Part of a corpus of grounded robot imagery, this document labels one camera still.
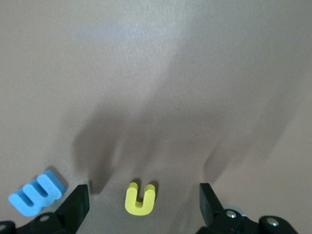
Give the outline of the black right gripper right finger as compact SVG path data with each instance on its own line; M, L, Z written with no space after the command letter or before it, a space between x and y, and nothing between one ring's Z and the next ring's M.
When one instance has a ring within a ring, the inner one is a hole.
M265 215L254 222L233 208L224 208L209 183L199 185L199 205L205 226L196 234L299 234L278 216Z

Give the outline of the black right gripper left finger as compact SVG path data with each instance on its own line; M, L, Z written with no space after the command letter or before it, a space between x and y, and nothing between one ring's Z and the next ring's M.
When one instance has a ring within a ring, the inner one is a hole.
M0 221L0 234L76 234L88 212L88 185L81 184L53 213L43 213L21 227Z

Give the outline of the yellow foam letter u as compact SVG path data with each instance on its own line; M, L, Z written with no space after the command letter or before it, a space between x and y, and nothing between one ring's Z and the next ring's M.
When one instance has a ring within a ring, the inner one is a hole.
M155 205L156 188L153 184L148 184L144 189L143 200L138 201L138 184L131 182L126 191L125 210L135 216L149 215Z

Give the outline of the blue foam lowercase m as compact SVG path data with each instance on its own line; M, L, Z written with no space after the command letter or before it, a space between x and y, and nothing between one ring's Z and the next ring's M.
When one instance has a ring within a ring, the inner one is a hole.
M31 217L51 206L66 192L65 185L51 170L40 174L8 197L9 202L23 216Z

